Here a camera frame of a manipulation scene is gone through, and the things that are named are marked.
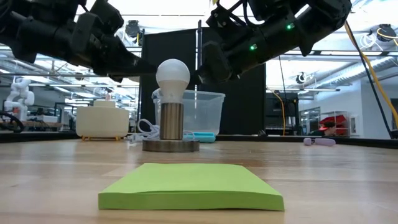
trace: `clear plastic container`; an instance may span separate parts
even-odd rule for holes
[[[155,118],[158,125],[160,124],[161,98],[160,89],[155,90],[152,99],[155,104]],[[185,90],[182,100],[184,130],[218,134],[224,98],[225,94],[222,93]]]

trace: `yellow cable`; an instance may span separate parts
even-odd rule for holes
[[[378,28],[377,29],[377,34],[379,34],[382,37],[391,38],[391,39],[397,39],[398,38],[398,37],[391,37],[391,36],[387,36],[387,35],[381,34],[380,30],[382,30],[382,28]]]
[[[381,34],[380,30],[382,30],[382,29],[378,28],[377,34],[379,34],[380,36],[385,37],[385,38],[391,38],[394,41],[394,43],[396,43],[396,46],[398,46],[398,42],[396,40],[396,39],[398,39],[398,37],[391,37],[391,36],[388,36],[388,35]]]
[[[285,129],[286,129],[286,119],[285,119],[285,106],[284,106],[284,101],[276,94],[274,91],[271,90],[271,92],[280,100],[280,103],[282,105],[282,116],[284,119],[284,131],[283,131],[283,136],[285,136]]]
[[[349,32],[347,22],[345,23],[344,27],[345,27],[345,29],[346,29],[346,32],[347,32],[348,36],[349,36],[349,39],[351,40],[351,42],[352,42],[352,43],[354,44],[354,46],[355,46],[354,37],[353,37],[353,36],[350,34],[350,32]],[[391,109],[391,111],[392,111],[392,115],[394,116],[394,119],[395,119],[396,126],[398,127],[398,114],[397,114],[397,111],[396,111],[396,109],[394,108],[394,106],[391,104],[390,98],[389,98],[389,97],[386,95],[386,93],[384,92],[384,90],[383,90],[383,88],[382,88],[382,86],[381,86],[381,84],[380,84],[380,82],[379,82],[379,79],[378,79],[377,76],[376,76],[376,72],[374,71],[374,69],[373,69],[373,67],[372,67],[372,65],[371,65],[370,60],[368,59],[368,57],[367,57],[365,54],[362,53],[362,50],[361,50],[361,49],[357,49],[357,50],[359,50],[360,54],[361,54],[361,55],[363,56],[363,58],[365,59],[367,65],[368,65],[368,67],[369,67],[369,70],[370,70],[370,72],[371,72],[371,74],[372,74],[372,77],[373,77],[373,79],[374,79],[374,82],[376,83],[377,88],[379,89],[379,91],[380,91],[381,95],[383,96],[384,100],[385,100],[386,103],[388,104],[388,107],[390,107],[390,109]]]

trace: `metal lamp base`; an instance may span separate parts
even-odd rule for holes
[[[147,152],[196,152],[199,141],[153,140],[142,141],[142,150]]]

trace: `white light bulb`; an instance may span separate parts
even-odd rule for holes
[[[162,103],[182,103],[190,80],[188,67],[180,60],[168,59],[157,68],[156,81],[162,91]]]

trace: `green sticky note pad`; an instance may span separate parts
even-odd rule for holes
[[[99,209],[284,210],[282,195],[243,166],[144,164],[98,194]]]

